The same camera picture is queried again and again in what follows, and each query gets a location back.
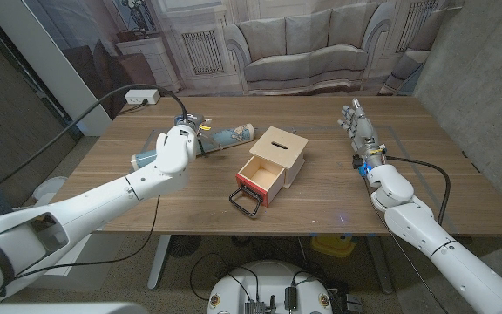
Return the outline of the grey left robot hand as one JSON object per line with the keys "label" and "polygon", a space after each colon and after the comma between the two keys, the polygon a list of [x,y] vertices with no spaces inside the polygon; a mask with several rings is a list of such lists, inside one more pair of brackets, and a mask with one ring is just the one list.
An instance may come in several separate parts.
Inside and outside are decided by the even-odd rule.
{"label": "grey left robot hand", "polygon": [[169,133],[173,145],[188,155],[204,154],[222,148],[222,144],[214,137],[215,133],[210,130],[211,120],[202,114],[178,115],[173,122],[174,128]]}

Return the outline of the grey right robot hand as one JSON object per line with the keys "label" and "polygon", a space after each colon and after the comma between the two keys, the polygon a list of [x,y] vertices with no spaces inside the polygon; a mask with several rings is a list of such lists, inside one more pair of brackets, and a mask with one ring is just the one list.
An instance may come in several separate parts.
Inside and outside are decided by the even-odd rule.
{"label": "grey right robot hand", "polygon": [[359,154],[366,154],[380,148],[377,130],[366,116],[358,99],[352,99],[351,106],[343,106],[342,119],[337,124],[351,139],[352,149]]}

